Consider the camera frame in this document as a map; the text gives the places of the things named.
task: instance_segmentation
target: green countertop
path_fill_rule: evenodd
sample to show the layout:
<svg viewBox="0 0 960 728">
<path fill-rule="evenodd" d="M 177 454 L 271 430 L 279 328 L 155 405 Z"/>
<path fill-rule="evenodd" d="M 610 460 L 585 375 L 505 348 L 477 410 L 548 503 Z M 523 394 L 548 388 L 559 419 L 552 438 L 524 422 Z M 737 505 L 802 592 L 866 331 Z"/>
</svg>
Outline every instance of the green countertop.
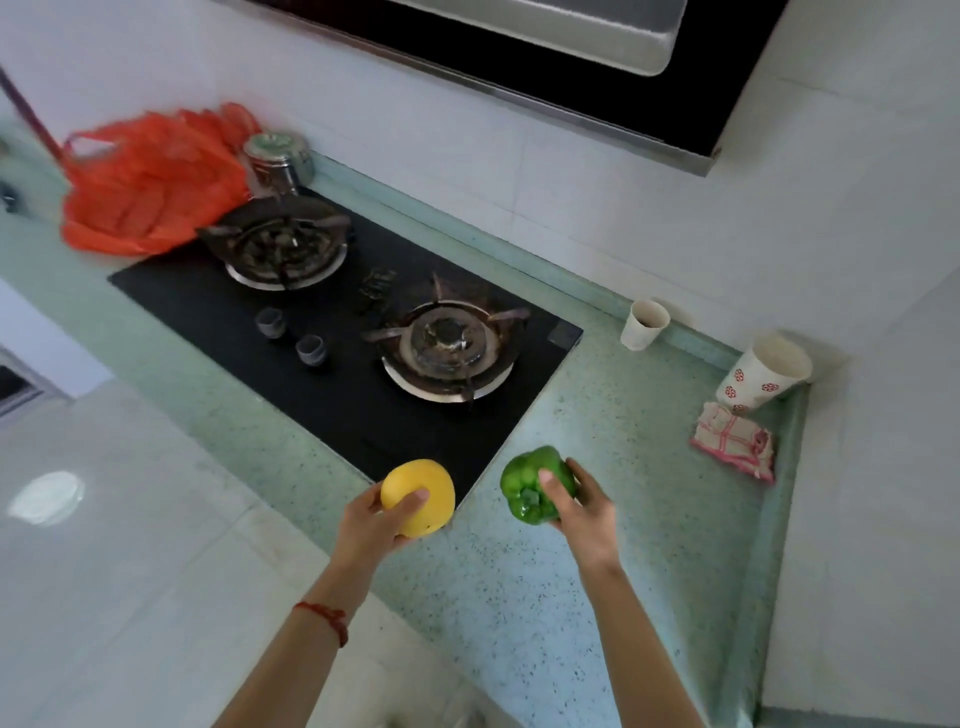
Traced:
<svg viewBox="0 0 960 728">
<path fill-rule="evenodd" d="M 780 433 L 778 484 L 760 485 L 688 444 L 731 350 L 672 327 L 628 352 L 612 313 L 629 302 L 335 162 L 320 170 L 314 186 L 331 200 L 584 330 L 450 526 L 392 557 L 377 594 L 524 725 L 619 725 L 562 538 L 515 521 L 499 493 L 510 458 L 551 443 L 616 502 L 624 565 L 702 713 L 748 724 L 806 388 L 759 414 Z M 0 160 L 0 177 L 33 213 L 0 216 L 0 276 L 329 550 L 364 478 L 113 288 L 107 275 L 129 260 L 67 248 L 54 224 L 65 185 L 49 164 L 21 154 Z"/>
</svg>

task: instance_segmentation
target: red plastic bag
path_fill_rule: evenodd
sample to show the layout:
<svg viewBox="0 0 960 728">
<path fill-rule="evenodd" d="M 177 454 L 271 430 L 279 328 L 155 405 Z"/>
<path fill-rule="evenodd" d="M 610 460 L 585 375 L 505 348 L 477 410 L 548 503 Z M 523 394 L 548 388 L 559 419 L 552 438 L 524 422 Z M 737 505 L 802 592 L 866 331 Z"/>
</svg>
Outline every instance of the red plastic bag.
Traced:
<svg viewBox="0 0 960 728">
<path fill-rule="evenodd" d="M 112 255 L 165 253 L 196 237 L 250 198 L 236 153 L 260 131 L 239 104 L 220 112 L 148 111 L 135 119 L 71 134 L 63 171 L 73 189 L 63 202 L 63 239 L 73 248 Z M 112 144 L 85 158 L 77 139 Z"/>
</svg>

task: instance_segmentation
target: white paper cup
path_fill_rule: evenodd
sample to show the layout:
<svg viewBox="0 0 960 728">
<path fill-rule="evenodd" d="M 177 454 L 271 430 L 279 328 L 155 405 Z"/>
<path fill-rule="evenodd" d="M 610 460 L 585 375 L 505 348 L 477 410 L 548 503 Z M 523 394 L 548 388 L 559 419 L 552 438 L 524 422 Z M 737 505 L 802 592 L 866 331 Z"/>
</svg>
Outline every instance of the white paper cup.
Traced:
<svg viewBox="0 0 960 728">
<path fill-rule="evenodd" d="M 631 352 L 642 352 L 670 323 L 670 313 L 656 301 L 634 301 L 620 334 L 620 343 Z"/>
<path fill-rule="evenodd" d="M 809 355 L 778 333 L 758 336 L 720 382 L 717 401 L 734 414 L 771 400 L 813 374 Z"/>
</svg>

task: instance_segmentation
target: finger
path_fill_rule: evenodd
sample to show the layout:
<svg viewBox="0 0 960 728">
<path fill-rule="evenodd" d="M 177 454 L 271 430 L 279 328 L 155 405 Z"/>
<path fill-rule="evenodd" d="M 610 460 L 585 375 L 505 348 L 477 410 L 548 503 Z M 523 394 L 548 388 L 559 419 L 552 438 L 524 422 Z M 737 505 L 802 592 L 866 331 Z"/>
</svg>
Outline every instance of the finger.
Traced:
<svg viewBox="0 0 960 728">
<path fill-rule="evenodd" d="M 348 505 L 348 508 L 370 509 L 380 502 L 380 488 L 383 483 L 373 483 L 373 485 L 354 498 Z"/>
<path fill-rule="evenodd" d="M 429 498 L 430 491 L 426 488 L 420 488 L 413 493 L 408 493 L 400 503 L 385 511 L 384 518 L 387 519 L 391 528 L 396 532 L 423 507 Z"/>
<path fill-rule="evenodd" d="M 568 457 L 566 458 L 566 464 L 573 471 L 573 474 L 576 475 L 577 480 L 580 481 L 580 492 L 577 494 L 577 499 L 579 499 L 580 502 L 588 505 L 596 500 L 607 497 L 607 494 L 603 492 L 600 484 L 596 481 L 596 478 L 585 471 L 580 463 L 572 457 Z"/>
<path fill-rule="evenodd" d="M 547 497 L 553 501 L 553 504 L 557 506 L 557 513 L 560 514 L 561 518 L 564 517 L 564 514 L 569 513 L 571 508 L 576 507 L 577 504 L 573 502 L 573 497 L 566 491 L 557 476 L 546 468 L 540 468 L 537 476 L 540 479 L 540 487 L 547 494 Z"/>
</svg>

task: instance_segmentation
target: dish cloth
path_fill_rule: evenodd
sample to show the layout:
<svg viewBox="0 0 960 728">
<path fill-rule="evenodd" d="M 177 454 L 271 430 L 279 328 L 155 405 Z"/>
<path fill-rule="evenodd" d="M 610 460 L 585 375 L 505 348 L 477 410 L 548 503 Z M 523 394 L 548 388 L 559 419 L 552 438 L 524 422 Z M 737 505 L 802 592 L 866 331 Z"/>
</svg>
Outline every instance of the dish cloth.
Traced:
<svg viewBox="0 0 960 728">
<path fill-rule="evenodd" d="M 767 483 L 774 481 L 774 436 L 709 401 L 697 420 L 690 444 Z"/>
</svg>

